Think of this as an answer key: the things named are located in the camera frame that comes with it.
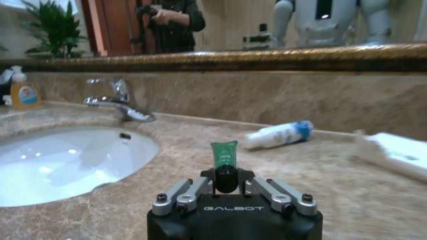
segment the bolt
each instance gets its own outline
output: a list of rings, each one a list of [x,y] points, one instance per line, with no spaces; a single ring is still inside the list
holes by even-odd
[[[157,202],[164,203],[168,200],[168,195],[165,193],[159,193],[156,200]]]
[[[176,211],[179,215],[184,215],[188,211],[188,206],[185,204],[176,205]]]
[[[311,194],[308,194],[308,193],[304,193],[301,195],[301,201],[304,203],[312,203],[313,202],[313,196]]]
[[[289,216],[295,211],[295,207],[291,203],[285,203],[281,205],[281,213],[284,216]]]

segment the potted plant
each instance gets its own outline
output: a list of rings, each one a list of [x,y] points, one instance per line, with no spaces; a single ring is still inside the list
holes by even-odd
[[[81,56],[81,51],[73,51],[79,43],[87,40],[80,35],[80,21],[75,20],[72,3],[68,2],[66,11],[48,0],[40,1],[38,7],[22,1],[26,11],[34,21],[26,22],[24,27],[30,36],[40,40],[40,44],[28,49],[25,54],[33,57],[75,58]]]

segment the faucet handle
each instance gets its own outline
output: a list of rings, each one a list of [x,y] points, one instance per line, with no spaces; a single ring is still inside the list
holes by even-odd
[[[123,102],[129,102],[129,88],[128,84],[123,79],[113,79],[111,81],[112,88],[115,91],[116,97],[120,99]]]
[[[105,81],[109,81],[109,84],[112,86],[115,97],[120,102],[128,103],[129,102],[129,88],[127,82],[120,79],[104,79],[104,78],[89,78],[85,80],[87,84],[96,84],[96,83],[104,83]]]

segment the white sink basin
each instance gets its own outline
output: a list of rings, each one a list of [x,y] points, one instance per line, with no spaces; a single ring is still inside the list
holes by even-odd
[[[119,128],[68,127],[16,137],[0,144],[0,207],[84,194],[136,172],[157,152],[151,138]]]

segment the gold mirror trim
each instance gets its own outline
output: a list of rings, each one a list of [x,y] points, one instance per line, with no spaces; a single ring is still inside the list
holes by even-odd
[[[212,51],[73,59],[2,59],[34,71],[427,71],[427,43]]]

